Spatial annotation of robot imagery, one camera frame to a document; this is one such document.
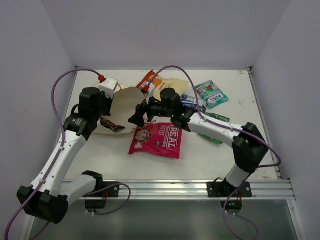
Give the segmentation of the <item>beige paper bag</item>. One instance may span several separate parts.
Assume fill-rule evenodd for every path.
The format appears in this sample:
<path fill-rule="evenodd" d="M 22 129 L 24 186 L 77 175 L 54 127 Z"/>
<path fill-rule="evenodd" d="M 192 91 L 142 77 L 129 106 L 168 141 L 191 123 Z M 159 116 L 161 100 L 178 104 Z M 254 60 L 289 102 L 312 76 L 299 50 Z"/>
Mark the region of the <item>beige paper bag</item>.
<path fill-rule="evenodd" d="M 101 118 L 110 120 L 116 125 L 124 126 L 125 129 L 119 132 L 113 132 L 104 128 L 100 121 L 98 121 L 95 134 L 101 135 L 122 135 L 132 132 L 136 125 L 129 123 L 128 119 L 136 112 L 136 106 L 141 104 L 145 99 L 144 94 L 134 86 L 120 84 L 115 91 L 113 98 L 110 116 L 102 116 Z"/>

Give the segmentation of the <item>brown snack packet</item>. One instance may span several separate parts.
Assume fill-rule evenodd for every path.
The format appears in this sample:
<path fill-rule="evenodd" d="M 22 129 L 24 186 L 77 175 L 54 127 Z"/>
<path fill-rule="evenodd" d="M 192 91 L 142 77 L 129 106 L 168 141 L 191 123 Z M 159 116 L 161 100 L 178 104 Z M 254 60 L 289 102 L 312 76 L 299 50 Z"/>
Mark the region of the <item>brown snack packet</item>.
<path fill-rule="evenodd" d="M 105 118 L 100 119 L 100 124 L 104 128 L 109 129 L 109 130 L 113 131 L 114 133 L 120 132 L 126 128 L 125 126 L 122 126 L 122 125 L 116 125 L 115 123 L 113 123 L 110 120 L 105 119 Z"/>

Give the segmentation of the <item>red Real crisps packet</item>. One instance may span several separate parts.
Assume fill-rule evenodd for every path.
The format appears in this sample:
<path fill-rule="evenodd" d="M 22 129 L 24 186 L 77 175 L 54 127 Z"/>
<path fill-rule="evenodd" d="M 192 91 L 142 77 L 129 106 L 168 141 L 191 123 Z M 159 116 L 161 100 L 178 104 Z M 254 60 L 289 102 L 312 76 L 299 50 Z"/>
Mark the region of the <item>red Real crisps packet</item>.
<path fill-rule="evenodd" d="M 155 156 L 179 159 L 183 130 L 172 123 L 148 123 L 137 127 L 129 154 L 149 153 Z"/>

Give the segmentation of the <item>beige cassava chips packet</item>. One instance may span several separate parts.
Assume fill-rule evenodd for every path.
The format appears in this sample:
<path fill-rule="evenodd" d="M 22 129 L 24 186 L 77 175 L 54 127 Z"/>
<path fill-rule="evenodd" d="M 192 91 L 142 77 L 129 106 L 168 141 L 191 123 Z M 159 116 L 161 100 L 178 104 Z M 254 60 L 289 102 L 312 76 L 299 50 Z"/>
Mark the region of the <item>beige cassava chips packet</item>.
<path fill-rule="evenodd" d="M 140 83 L 136 86 L 137 89 L 140 89 L 141 86 L 145 83 L 145 82 L 150 82 L 153 78 L 153 76 L 156 74 L 156 72 L 154 72 L 153 70 L 149 71 L 145 77 L 140 81 Z M 175 92 L 181 96 L 184 91 L 186 90 L 187 86 L 188 86 L 188 81 L 186 80 L 181 80 L 181 79 L 175 79 L 175 78 L 163 78 L 161 76 L 157 76 L 154 81 L 153 84 L 155 85 L 155 90 L 153 93 L 153 97 L 157 100 L 161 100 L 160 98 L 160 92 L 164 89 L 167 88 L 172 88 L 175 90 Z"/>

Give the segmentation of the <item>blue snack packet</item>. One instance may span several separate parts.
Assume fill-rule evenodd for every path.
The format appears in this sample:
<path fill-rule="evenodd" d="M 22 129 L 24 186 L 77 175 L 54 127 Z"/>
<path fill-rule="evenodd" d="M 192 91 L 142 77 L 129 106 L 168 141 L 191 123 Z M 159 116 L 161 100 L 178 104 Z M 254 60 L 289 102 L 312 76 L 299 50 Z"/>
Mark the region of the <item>blue snack packet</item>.
<path fill-rule="evenodd" d="M 197 96 L 198 102 L 194 96 L 186 94 L 182 94 L 180 99 L 184 106 L 195 110 L 197 110 L 199 106 L 199 109 L 202 113 L 205 113 L 207 110 L 207 103 L 199 95 Z"/>

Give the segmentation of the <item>teal Fox's candy packet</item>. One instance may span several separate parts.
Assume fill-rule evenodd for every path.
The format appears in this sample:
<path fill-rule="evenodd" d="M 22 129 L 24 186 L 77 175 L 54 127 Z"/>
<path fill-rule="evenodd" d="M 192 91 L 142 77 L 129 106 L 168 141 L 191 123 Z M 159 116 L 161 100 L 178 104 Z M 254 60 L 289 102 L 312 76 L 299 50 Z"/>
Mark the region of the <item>teal Fox's candy packet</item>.
<path fill-rule="evenodd" d="M 196 85 L 195 89 L 209 109 L 229 101 L 228 96 L 212 80 Z"/>

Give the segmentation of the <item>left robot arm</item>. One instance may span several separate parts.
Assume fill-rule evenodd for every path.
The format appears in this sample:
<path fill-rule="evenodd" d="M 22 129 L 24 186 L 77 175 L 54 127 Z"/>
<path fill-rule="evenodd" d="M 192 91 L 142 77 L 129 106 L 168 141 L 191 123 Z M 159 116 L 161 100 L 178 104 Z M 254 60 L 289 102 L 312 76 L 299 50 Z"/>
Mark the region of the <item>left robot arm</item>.
<path fill-rule="evenodd" d="M 86 87 L 79 95 L 78 112 L 65 120 L 61 137 L 39 175 L 30 186 L 21 186 L 17 198 L 26 214 L 58 224 L 69 207 L 86 194 L 103 193 L 103 176 L 86 170 L 77 180 L 64 184 L 65 176 L 80 149 L 87 143 L 103 116 L 109 116 L 115 91 Z"/>

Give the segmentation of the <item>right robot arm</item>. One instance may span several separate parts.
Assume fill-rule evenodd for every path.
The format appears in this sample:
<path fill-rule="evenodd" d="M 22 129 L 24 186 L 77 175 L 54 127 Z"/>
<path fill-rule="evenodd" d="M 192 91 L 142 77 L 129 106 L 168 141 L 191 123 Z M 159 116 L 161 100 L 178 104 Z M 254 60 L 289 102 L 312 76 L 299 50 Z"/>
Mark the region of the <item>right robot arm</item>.
<path fill-rule="evenodd" d="M 205 116 L 199 110 L 183 105 L 172 88 L 162 90 L 160 100 L 148 95 L 136 106 L 128 122 L 142 128 L 154 117 L 170 118 L 175 127 L 215 138 L 232 149 L 235 164 L 222 185 L 227 196 L 235 196 L 241 190 L 241 184 L 257 170 L 268 152 L 265 140 L 253 123 L 241 126 Z"/>

